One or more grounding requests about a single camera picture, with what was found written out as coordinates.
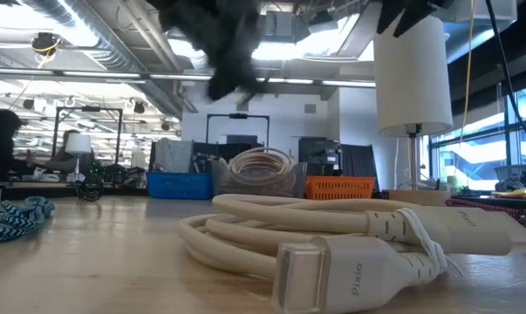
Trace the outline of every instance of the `table lamp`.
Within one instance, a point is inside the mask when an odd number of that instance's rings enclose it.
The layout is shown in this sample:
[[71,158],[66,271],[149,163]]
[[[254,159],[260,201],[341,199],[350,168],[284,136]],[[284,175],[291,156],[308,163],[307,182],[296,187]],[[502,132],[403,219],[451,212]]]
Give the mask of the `table lamp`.
[[77,166],[74,169],[76,181],[79,180],[79,163],[82,154],[90,154],[92,152],[92,145],[90,144],[90,135],[83,135],[80,133],[69,134],[69,140],[65,147],[65,151],[69,154],[77,156]]
[[412,189],[419,179],[417,137],[453,126],[445,32],[426,17],[396,38],[398,20],[374,38],[379,134],[410,138]]

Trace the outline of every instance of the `red object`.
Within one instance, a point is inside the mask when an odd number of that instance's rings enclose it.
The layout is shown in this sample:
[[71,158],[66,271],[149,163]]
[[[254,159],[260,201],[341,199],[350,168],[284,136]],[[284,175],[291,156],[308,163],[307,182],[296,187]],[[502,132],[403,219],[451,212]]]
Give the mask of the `red object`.
[[343,200],[371,198],[375,178],[310,176],[307,198],[310,200]]
[[468,201],[468,200],[461,200],[461,199],[453,198],[450,200],[446,200],[445,203],[449,207],[473,207],[473,208],[481,208],[487,211],[505,212],[509,214],[509,216],[515,218],[518,221],[521,219],[521,215],[523,214],[523,211],[521,209],[488,205],[488,204],[480,203],[478,201]]

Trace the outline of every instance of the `orange plastic crate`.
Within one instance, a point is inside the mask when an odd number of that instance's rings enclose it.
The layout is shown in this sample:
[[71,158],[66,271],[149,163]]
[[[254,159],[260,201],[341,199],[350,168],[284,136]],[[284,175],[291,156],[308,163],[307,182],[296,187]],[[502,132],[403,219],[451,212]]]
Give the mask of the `orange plastic crate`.
[[307,198],[310,200],[341,200],[371,198],[375,178],[310,176]]

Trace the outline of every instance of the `exposed ductwork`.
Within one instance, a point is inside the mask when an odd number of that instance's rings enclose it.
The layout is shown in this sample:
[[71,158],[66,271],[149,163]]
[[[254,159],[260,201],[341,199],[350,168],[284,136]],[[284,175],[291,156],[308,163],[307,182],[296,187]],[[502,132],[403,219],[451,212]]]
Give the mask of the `exposed ductwork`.
[[[68,29],[83,28],[98,39],[98,51],[85,52],[109,72],[147,72],[147,68],[129,51],[106,22],[84,0],[21,0],[33,10],[52,18]],[[136,88],[164,114],[181,117],[183,99],[164,92],[152,80]]]

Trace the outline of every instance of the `wooden table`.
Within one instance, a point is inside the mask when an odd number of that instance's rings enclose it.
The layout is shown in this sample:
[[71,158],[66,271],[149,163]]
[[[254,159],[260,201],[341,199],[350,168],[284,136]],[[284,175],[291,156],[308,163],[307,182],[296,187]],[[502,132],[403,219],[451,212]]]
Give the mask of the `wooden table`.
[[[0,314],[272,313],[270,282],[190,258],[178,221],[206,201],[57,200],[44,230],[0,244]],[[371,313],[526,314],[526,255],[454,256],[454,271]]]

